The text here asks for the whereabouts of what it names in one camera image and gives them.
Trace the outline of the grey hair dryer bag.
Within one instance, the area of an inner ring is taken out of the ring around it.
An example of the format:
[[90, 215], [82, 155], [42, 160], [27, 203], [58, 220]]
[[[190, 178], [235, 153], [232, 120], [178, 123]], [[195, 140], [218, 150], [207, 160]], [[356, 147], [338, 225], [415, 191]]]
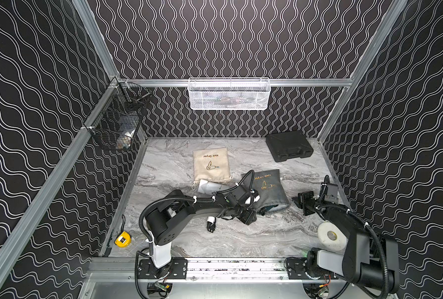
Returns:
[[260, 199], [252, 205], [259, 215], [280, 213], [291, 205], [281, 184], [278, 169], [255, 172], [252, 188], [258, 191], [260, 196]]

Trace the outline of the white hair dryer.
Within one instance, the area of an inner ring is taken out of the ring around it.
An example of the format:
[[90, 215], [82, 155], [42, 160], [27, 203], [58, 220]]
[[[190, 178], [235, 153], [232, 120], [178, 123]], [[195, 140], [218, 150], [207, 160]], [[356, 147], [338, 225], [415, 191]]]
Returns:
[[[216, 193], [218, 191], [222, 191], [225, 188], [226, 188], [226, 186], [224, 186], [222, 184], [214, 183], [214, 182], [210, 182], [210, 181], [201, 179], [199, 182], [198, 192], [203, 193], [203, 194], [212, 195], [213, 193]], [[209, 216], [207, 218], [207, 230], [210, 233], [213, 233], [215, 231], [216, 221], [217, 221], [216, 218], [213, 216]]]

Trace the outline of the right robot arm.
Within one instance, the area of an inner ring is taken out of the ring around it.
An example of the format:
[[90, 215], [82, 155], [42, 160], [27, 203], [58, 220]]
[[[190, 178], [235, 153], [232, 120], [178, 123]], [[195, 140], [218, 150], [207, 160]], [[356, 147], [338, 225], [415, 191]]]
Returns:
[[285, 259], [285, 269], [291, 280], [311, 279], [325, 282], [318, 286], [326, 290], [336, 279], [345, 281], [334, 297], [338, 299], [350, 284], [360, 288], [372, 299], [385, 299], [398, 292], [400, 270], [398, 242], [376, 233], [372, 226], [350, 207], [336, 203], [338, 187], [326, 176], [318, 196], [306, 191], [293, 198], [305, 216], [317, 214], [333, 228], [326, 232], [327, 239], [346, 238], [342, 252], [312, 248], [304, 258]]

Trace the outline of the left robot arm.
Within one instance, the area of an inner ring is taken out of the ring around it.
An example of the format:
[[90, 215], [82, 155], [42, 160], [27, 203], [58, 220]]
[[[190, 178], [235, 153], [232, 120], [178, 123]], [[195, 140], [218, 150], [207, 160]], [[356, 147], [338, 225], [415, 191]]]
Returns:
[[185, 195], [176, 189], [144, 208], [139, 228], [147, 237], [149, 257], [160, 269], [172, 260], [172, 241], [194, 218], [238, 219], [250, 225], [257, 219], [255, 203], [260, 199], [253, 187], [255, 172], [247, 172], [234, 187], [215, 191], [209, 197]]

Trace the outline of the beige hair dryer bag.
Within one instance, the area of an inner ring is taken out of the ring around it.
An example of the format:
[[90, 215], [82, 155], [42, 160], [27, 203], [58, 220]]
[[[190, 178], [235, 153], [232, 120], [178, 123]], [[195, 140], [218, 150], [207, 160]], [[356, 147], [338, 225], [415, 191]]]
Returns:
[[231, 180], [227, 148], [199, 149], [193, 151], [194, 181], [222, 183]]

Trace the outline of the white tape roll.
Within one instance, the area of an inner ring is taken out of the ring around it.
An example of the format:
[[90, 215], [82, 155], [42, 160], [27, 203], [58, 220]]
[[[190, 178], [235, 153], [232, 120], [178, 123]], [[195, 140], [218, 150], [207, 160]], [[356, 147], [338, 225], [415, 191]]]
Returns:
[[322, 245], [331, 251], [340, 252], [347, 246], [347, 237], [337, 226], [328, 221], [318, 226], [317, 236]]

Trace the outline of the black plastic case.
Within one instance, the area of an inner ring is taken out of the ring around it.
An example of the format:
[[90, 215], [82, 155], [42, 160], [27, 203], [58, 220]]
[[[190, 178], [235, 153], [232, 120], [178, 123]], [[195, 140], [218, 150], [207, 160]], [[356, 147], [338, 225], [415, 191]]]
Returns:
[[266, 144], [277, 163], [293, 158], [309, 158], [314, 152], [306, 136], [299, 131], [269, 134]]

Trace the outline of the yellow tape measure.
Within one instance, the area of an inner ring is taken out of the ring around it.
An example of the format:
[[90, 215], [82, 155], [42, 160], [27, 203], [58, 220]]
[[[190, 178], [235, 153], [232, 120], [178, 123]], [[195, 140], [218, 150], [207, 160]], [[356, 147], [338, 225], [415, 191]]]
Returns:
[[131, 243], [131, 235], [125, 230], [119, 233], [118, 237], [115, 238], [114, 244], [117, 247], [125, 248]]

